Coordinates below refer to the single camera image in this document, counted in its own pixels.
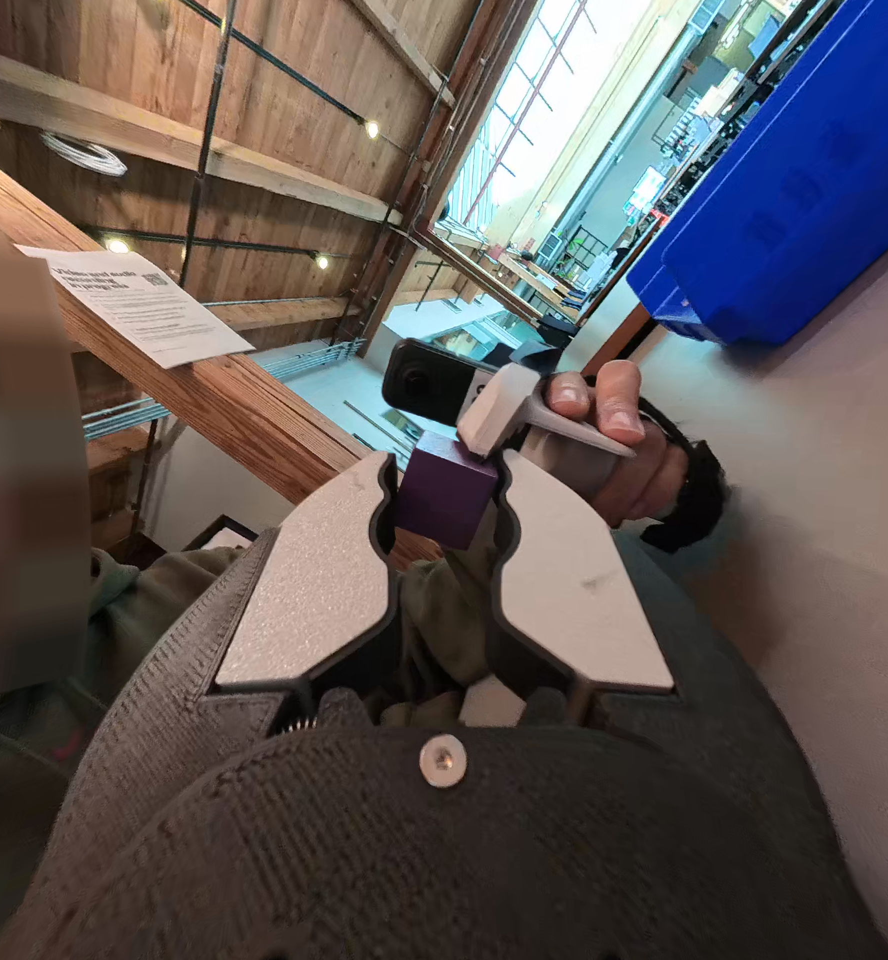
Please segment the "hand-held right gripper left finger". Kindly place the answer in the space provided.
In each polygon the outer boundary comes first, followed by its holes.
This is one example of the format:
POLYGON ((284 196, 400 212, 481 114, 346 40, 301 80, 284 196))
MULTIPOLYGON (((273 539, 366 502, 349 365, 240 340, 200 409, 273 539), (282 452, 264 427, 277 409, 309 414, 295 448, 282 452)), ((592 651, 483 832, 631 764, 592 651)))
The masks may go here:
POLYGON ((360 689, 401 648, 395 456, 370 453, 282 522, 214 678, 223 692, 360 689))

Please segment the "person's olive sweatshirt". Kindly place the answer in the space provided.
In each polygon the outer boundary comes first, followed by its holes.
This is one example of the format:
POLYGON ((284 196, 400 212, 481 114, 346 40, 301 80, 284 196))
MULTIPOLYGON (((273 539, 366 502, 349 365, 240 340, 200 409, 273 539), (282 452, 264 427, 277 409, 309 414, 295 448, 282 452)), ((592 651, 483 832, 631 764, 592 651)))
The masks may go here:
MULTIPOLYGON (((139 570, 91 550, 87 648, 78 685, 110 706, 162 635, 242 554, 219 547, 165 554, 139 570)), ((74 772, 95 726, 53 684, 0 696, 0 734, 74 772)), ((26 893, 63 802, 66 781, 0 746, 0 931, 26 893)))

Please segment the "large blue bin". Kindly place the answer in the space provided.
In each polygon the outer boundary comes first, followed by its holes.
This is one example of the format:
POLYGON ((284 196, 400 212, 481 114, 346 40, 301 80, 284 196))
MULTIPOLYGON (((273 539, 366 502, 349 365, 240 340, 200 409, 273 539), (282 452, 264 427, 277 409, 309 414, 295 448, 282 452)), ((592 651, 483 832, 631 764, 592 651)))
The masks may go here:
POLYGON ((850 1, 626 279, 678 335, 781 345, 887 250, 888 1, 850 1))

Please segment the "white paper notice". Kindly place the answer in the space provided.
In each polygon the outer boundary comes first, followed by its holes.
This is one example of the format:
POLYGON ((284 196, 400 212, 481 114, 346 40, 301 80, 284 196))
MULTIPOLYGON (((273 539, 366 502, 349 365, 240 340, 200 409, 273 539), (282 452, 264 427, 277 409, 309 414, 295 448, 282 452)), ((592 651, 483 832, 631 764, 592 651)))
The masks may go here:
POLYGON ((44 260, 55 282, 162 369, 254 350, 136 252, 17 249, 44 260))

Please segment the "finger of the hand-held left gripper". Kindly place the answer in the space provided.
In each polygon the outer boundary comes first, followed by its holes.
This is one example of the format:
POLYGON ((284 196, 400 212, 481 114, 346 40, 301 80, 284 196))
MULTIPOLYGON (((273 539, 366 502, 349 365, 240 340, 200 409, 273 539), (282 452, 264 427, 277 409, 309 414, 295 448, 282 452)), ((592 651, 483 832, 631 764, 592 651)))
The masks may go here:
POLYGON ((618 457, 635 456, 632 449, 607 438, 589 423, 551 410, 544 401, 543 378, 538 371, 518 364, 503 366, 492 376, 462 414, 455 429, 470 454, 486 459, 502 449, 523 427, 536 427, 618 457))

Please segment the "black framed white panel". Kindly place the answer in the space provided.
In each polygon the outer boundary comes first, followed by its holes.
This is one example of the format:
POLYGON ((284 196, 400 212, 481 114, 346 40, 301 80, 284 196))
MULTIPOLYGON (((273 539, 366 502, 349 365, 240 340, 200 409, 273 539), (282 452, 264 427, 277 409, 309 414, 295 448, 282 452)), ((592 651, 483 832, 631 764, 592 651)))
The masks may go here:
POLYGON ((181 551, 216 549, 222 547, 247 548, 253 544, 258 537, 259 534, 245 524, 222 513, 183 546, 181 551))

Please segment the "purple cube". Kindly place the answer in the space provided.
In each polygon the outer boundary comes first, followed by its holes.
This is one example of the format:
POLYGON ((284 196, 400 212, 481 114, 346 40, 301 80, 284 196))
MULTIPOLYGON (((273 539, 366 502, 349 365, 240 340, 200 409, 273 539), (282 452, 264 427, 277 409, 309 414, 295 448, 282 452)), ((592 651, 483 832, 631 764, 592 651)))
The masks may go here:
POLYGON ((395 526, 449 550, 468 549, 498 485, 491 462, 426 430, 411 451, 395 499, 395 526))

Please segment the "silver ventilation duct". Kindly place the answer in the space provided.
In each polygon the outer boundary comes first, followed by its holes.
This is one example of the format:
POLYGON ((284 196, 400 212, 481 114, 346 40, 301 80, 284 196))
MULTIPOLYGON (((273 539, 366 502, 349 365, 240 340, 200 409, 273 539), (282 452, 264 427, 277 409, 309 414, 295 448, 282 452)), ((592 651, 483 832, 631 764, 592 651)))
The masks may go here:
POLYGON ((54 155, 78 168, 115 179, 127 173, 126 163, 97 143, 49 130, 40 131, 40 139, 54 155))

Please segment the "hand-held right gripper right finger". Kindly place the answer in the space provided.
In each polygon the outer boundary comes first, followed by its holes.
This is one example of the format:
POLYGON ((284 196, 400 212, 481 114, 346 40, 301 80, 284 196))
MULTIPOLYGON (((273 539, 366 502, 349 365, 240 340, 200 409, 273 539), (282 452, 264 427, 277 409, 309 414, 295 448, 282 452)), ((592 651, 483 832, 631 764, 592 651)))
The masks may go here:
POLYGON ((520 452, 503 451, 498 465, 494 674, 520 697, 670 693, 675 680, 607 523, 520 452))

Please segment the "wooden column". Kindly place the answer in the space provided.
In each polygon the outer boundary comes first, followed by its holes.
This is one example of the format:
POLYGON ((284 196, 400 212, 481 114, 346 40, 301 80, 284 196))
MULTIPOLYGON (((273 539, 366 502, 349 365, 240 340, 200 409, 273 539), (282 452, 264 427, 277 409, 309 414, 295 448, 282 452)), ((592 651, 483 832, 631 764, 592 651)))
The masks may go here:
MULTIPOLYGON (((91 237, 0 169, 0 232, 19 246, 98 249, 91 237)), ((368 455, 327 416, 245 355, 157 366, 59 284, 66 335, 293 505, 368 455)))

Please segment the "person's left hand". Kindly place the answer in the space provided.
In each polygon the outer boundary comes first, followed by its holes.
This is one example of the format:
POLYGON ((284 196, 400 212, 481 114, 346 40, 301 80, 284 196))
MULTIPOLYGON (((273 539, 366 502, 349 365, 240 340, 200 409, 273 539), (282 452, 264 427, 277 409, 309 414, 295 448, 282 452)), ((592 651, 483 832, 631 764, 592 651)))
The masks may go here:
POLYGON ((544 389, 548 409, 571 421, 591 424, 635 452, 616 464, 590 499, 612 529, 625 522, 658 520, 675 507, 687 479, 686 452, 640 414, 641 384, 638 366, 618 360, 598 370, 594 387, 578 373, 564 371, 550 378, 544 389))

